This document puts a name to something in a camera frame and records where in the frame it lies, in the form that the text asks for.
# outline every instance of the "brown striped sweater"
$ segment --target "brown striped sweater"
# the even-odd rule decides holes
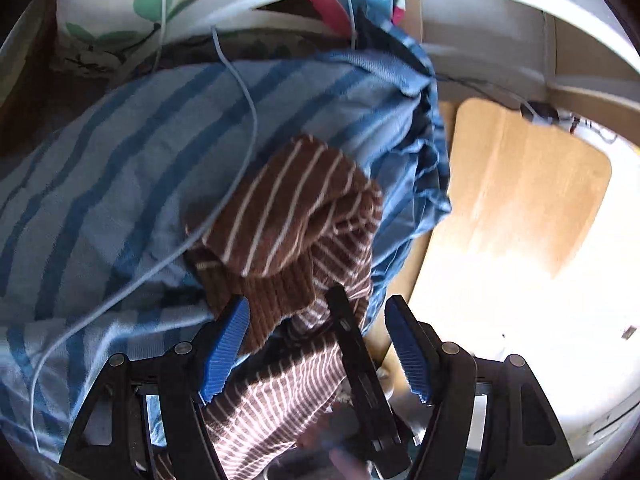
[[[293,139],[245,177],[192,256],[219,314],[232,294],[249,300],[243,352],[255,352],[285,319],[287,351],[243,381],[230,380],[204,409],[230,480],[248,480],[289,449],[332,402],[344,379],[328,329],[325,291],[345,287],[360,321],[371,293],[371,243],[382,192],[339,150]],[[166,455],[159,473],[170,478]]]

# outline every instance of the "striped sweater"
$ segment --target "striped sweater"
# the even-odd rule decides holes
[[[344,285],[358,320],[371,293],[371,243],[382,192],[342,152],[310,136],[293,139],[245,178],[193,251],[218,314],[232,294],[251,306],[244,352],[282,320],[288,349],[251,377],[230,380],[204,410],[227,476],[253,478],[289,449],[332,402],[344,379],[324,292]],[[159,473],[170,478],[166,455]]]

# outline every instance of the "white cable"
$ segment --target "white cable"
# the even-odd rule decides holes
[[[255,110],[254,100],[251,98],[251,94],[249,94],[249,89],[247,88],[246,84],[242,80],[242,76],[238,73],[238,70],[236,70],[236,68],[233,65],[231,65],[229,60],[222,53],[222,49],[220,49],[220,42],[218,41],[218,34],[216,32],[216,29],[212,28],[211,33],[213,36],[214,44],[216,46],[216,51],[218,53],[218,56],[220,57],[220,61],[225,65],[226,68],[228,68],[229,72],[231,72],[233,77],[238,82],[238,86],[242,90],[242,94],[244,94],[244,97],[247,100],[249,108],[251,109],[251,116],[253,119],[251,138],[249,140],[249,145],[244,155],[244,159],[242,160],[240,169],[238,170],[238,173],[236,173],[236,176],[234,177],[233,182],[231,183],[231,186],[229,186],[229,189],[226,191],[225,195],[222,197],[220,202],[218,202],[218,204],[212,209],[211,213],[209,213],[209,215],[205,218],[204,222],[202,222],[202,224],[200,224],[200,226],[191,235],[189,235],[186,238],[186,240],[173,253],[169,254],[161,262],[155,264],[153,267],[151,267],[151,269],[145,272],[138,279],[130,282],[129,285],[125,286],[118,293],[111,296],[108,300],[106,300],[103,304],[99,305],[91,313],[87,314],[84,317],[81,317],[81,319],[78,319],[75,323],[73,323],[73,325],[71,325],[61,335],[59,335],[44,351],[42,358],[38,361],[33,371],[33,379],[31,380],[31,388],[29,391],[29,425],[31,428],[31,434],[33,435],[33,439],[36,445],[36,450],[38,451],[38,453],[40,453],[40,445],[38,443],[38,435],[36,434],[36,429],[33,422],[34,411],[35,411],[34,399],[35,399],[35,389],[36,389],[36,384],[38,382],[38,377],[40,375],[40,372],[42,371],[42,367],[44,366],[44,363],[46,362],[46,360],[50,357],[53,351],[58,346],[60,346],[63,342],[65,342],[71,336],[73,336],[74,334],[82,330],[85,326],[87,326],[89,323],[91,323],[92,321],[100,317],[102,314],[107,312],[113,305],[115,305],[119,301],[124,300],[124,298],[126,298],[129,294],[131,294],[134,290],[136,290],[140,285],[145,283],[146,280],[151,278],[153,275],[157,274],[160,270],[164,269],[168,264],[170,264],[176,258],[181,256],[181,254],[184,251],[189,249],[194,243],[200,240],[204,236],[204,234],[207,232],[207,230],[211,227],[214,220],[217,218],[218,214],[220,213],[220,210],[228,202],[232,193],[238,187],[238,184],[240,184],[240,180],[244,176],[244,173],[246,172],[246,169],[249,166],[249,162],[251,161],[251,158],[254,154],[255,141],[258,136],[258,113]]]
[[[356,17],[353,13],[353,2],[347,0],[347,6],[349,7],[349,20],[351,22],[351,49],[356,50]]]
[[[162,45],[164,44],[164,32],[166,30],[166,0],[160,0],[160,31],[158,34],[158,49],[156,50],[156,60],[151,72],[155,72],[160,63],[160,55],[162,54]]]

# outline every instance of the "metal screw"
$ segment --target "metal screw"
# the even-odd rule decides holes
[[[122,354],[114,354],[109,357],[109,366],[120,366],[124,362],[124,355]]]
[[[518,368],[522,368],[525,365],[524,357],[518,354],[511,354],[509,361],[513,366],[517,366]]]
[[[174,351],[175,353],[177,353],[178,355],[185,355],[188,354],[189,352],[191,352],[191,343],[189,343],[188,341],[183,341],[181,343],[178,343],[175,348]]]
[[[449,355],[455,355],[458,352],[460,352],[460,347],[458,345],[456,345],[455,343],[442,343],[442,351],[445,354],[449,354]]]

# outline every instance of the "blue striped fabric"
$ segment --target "blue striped fabric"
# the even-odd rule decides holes
[[[450,211],[449,163],[428,58],[389,22],[358,20],[363,38],[378,32],[367,45],[378,50],[235,65],[259,118],[250,171],[305,132],[342,149],[384,190],[370,321],[411,240]],[[108,94],[0,182],[6,434],[31,443],[28,386],[43,348],[181,243],[184,216],[211,208],[227,190],[250,128],[248,105],[222,65],[184,66]],[[35,399],[47,456],[59,458],[107,357],[156,356],[191,339],[210,316],[202,292],[178,259],[56,349]],[[149,409],[161,440],[156,404]]]

